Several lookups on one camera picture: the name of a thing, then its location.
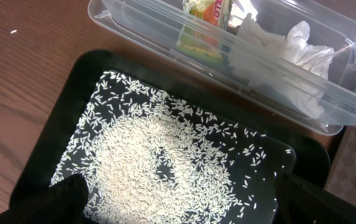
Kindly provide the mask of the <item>white tissue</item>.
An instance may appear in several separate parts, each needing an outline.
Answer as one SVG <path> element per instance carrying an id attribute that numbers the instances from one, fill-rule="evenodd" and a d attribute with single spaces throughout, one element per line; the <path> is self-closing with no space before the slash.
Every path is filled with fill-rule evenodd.
<path id="1" fill-rule="evenodd" d="M 306 21 L 299 22 L 285 36 L 264 31 L 247 15 L 238 28 L 237 36 L 267 53 L 285 59 L 325 80 L 328 79 L 328 70 L 335 50 L 326 45 L 308 44 L 310 27 Z M 319 118 L 325 112 L 324 107 L 318 103 L 324 94 L 322 91 L 297 79 L 284 77 L 283 80 L 292 86 L 276 83 L 271 87 L 300 112 L 312 119 Z"/>

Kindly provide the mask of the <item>white cooked rice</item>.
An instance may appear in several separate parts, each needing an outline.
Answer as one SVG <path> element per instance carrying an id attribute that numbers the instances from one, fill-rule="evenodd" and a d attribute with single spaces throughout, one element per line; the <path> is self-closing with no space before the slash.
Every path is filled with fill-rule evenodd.
<path id="1" fill-rule="evenodd" d="M 97 223 L 271 223 L 291 146 L 115 70 L 103 72 L 51 184 L 84 176 Z"/>

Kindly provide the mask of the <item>green snack wrapper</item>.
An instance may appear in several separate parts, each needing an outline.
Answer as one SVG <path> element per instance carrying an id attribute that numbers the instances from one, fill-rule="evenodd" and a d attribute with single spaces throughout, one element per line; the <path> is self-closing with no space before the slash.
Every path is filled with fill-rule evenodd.
<path id="1" fill-rule="evenodd" d="M 183 11 L 207 23 L 188 21 L 184 24 L 176 47 L 191 57 L 206 62 L 220 63 L 223 60 L 222 44 L 217 36 L 228 27 L 232 10 L 231 0 L 183 0 Z"/>

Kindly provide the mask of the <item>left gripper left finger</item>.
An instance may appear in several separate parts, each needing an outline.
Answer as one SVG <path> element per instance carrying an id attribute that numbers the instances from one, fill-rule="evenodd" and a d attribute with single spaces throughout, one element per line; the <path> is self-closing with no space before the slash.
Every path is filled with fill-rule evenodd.
<path id="1" fill-rule="evenodd" d="M 82 223 L 88 186 L 74 174 L 0 213 L 0 224 Z"/>

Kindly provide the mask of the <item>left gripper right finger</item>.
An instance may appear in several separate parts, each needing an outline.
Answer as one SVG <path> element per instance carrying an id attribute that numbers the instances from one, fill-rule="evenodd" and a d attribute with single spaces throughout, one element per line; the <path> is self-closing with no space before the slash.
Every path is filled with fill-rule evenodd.
<path id="1" fill-rule="evenodd" d="M 356 224 L 356 206 L 290 173 L 278 174 L 274 189 L 277 223 Z"/>

